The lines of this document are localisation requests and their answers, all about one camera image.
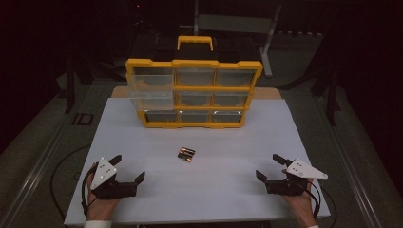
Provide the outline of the yellow drawer organizer cabinet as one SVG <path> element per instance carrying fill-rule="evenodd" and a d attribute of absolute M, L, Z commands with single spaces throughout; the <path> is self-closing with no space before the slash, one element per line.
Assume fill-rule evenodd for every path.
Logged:
<path fill-rule="evenodd" d="M 143 38 L 125 68 L 127 98 L 132 75 L 173 76 L 172 110 L 137 110 L 128 98 L 149 128 L 243 126 L 263 70 L 251 39 L 208 36 Z"/>

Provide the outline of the person's right hand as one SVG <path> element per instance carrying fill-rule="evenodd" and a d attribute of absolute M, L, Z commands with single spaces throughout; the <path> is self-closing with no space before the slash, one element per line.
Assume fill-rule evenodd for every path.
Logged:
<path fill-rule="evenodd" d="M 311 182 L 312 179 L 308 179 L 306 192 L 300 196 L 282 196 L 297 220 L 299 228 L 317 225 L 312 209 L 311 196 L 309 195 L 312 187 Z"/>

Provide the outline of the person's left hand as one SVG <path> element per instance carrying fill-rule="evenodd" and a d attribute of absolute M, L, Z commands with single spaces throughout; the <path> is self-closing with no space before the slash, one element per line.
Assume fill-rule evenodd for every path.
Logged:
<path fill-rule="evenodd" d="M 98 199 L 92 194 L 90 186 L 92 184 L 93 174 L 86 179 L 87 194 L 87 220 L 107 220 L 111 221 L 115 208 L 120 199 Z"/>

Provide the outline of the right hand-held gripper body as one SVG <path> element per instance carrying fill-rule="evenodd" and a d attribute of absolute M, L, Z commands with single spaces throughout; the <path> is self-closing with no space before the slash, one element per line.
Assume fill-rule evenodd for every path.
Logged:
<path fill-rule="evenodd" d="M 268 194 L 300 196 L 307 188 L 308 179 L 327 180 L 328 175 L 302 160 L 295 159 L 286 166 L 284 180 L 268 180 L 265 183 Z"/>

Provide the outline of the clear plastic drawer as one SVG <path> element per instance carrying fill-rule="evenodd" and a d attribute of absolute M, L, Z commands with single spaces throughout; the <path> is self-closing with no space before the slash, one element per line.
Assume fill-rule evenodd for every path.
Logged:
<path fill-rule="evenodd" d="M 128 79 L 128 98 L 137 110 L 172 110 L 173 76 L 132 75 Z"/>

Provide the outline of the metal floor rail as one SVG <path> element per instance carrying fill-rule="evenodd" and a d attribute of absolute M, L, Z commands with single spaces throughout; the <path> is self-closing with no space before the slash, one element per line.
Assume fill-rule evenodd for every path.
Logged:
<path fill-rule="evenodd" d="M 16 142 L 21 143 L 26 148 L 31 148 L 33 152 L 36 152 L 36 157 L 21 187 L 14 194 L 15 198 L 0 218 L 0 228 L 15 228 L 16 222 L 26 209 L 38 184 L 44 177 L 50 158 L 53 156 L 66 128 L 66 123 L 60 123 L 55 129 L 47 130 L 44 134 L 34 132 L 34 130 L 31 133 L 28 130 L 24 130 L 17 137 Z"/>
<path fill-rule="evenodd" d="M 359 179 L 358 174 L 355 171 L 352 161 L 348 157 L 347 150 L 345 149 L 341 138 L 336 130 L 336 128 L 330 124 L 327 115 L 326 115 L 326 104 L 323 98 L 315 98 L 315 103 L 317 106 L 317 110 L 320 114 L 320 118 L 325 125 L 333 139 L 334 145 L 336 147 L 336 152 L 341 160 L 341 166 L 343 168 L 343 172 L 350 184 L 350 188 L 355 196 L 355 201 L 358 204 L 358 207 L 363 215 L 363 218 L 366 221 L 368 228 L 382 228 L 380 220 L 374 211 L 373 205 L 368 197 L 368 194 Z"/>

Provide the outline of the grey metal stand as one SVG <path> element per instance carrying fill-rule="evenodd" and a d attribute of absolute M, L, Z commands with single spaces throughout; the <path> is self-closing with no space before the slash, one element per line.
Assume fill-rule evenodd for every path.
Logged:
<path fill-rule="evenodd" d="M 265 76 L 267 78 L 273 76 L 268 49 L 274 37 L 282 4 L 275 4 L 274 12 L 269 17 L 205 14 L 200 12 L 200 0 L 194 0 L 194 4 L 194 25 L 192 26 L 194 35 L 198 35 L 201 30 L 265 34 L 266 42 L 259 48 L 259 54 Z"/>

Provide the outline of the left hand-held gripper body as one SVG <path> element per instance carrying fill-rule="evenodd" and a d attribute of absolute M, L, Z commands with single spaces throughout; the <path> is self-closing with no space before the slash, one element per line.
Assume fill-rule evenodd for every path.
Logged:
<path fill-rule="evenodd" d="M 116 181 L 117 168 L 108 160 L 101 158 L 90 186 L 92 194 L 100 200 L 114 200 L 135 197 L 137 184 L 133 182 Z"/>

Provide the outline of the black stand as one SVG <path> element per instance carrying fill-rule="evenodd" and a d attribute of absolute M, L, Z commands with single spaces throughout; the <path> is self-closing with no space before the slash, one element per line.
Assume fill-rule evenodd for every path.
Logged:
<path fill-rule="evenodd" d="M 334 71 L 331 71 L 330 73 L 319 76 L 311 89 L 314 96 L 322 96 L 325 91 L 328 91 L 325 114 L 331 125 L 336 124 L 335 111 L 338 108 L 336 102 L 337 79 L 337 74 Z"/>

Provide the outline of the white board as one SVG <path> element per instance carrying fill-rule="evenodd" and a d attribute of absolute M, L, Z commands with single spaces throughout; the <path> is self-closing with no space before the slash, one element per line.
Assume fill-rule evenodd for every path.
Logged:
<path fill-rule="evenodd" d="M 196 151 L 191 162 L 182 147 Z M 269 195 L 256 171 L 283 179 L 273 160 L 309 160 L 287 103 L 255 100 L 241 128 L 145 128 L 127 99 L 110 98 L 85 166 L 122 156 L 117 179 L 134 181 L 145 172 L 134 198 L 123 199 L 118 224 L 158 224 L 287 219 L 284 200 Z"/>

